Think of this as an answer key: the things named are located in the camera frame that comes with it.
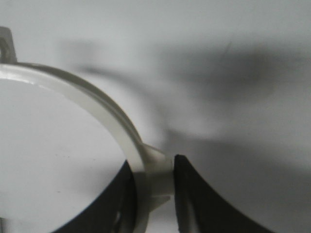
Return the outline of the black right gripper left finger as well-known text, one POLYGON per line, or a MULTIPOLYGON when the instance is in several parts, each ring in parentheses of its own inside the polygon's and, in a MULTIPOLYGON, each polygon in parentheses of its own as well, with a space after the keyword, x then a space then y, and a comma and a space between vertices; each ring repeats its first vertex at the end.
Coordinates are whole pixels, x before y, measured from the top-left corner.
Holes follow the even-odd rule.
POLYGON ((109 186, 78 216, 56 233, 132 233, 137 217, 137 194, 125 161, 109 186))

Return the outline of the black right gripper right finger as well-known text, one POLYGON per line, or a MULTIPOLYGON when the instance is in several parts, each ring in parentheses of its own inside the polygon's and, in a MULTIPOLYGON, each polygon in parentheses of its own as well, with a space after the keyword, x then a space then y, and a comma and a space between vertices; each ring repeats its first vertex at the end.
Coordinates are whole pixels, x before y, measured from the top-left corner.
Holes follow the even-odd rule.
POLYGON ((184 155, 174 157, 175 210, 181 233, 270 233, 223 199, 184 155))

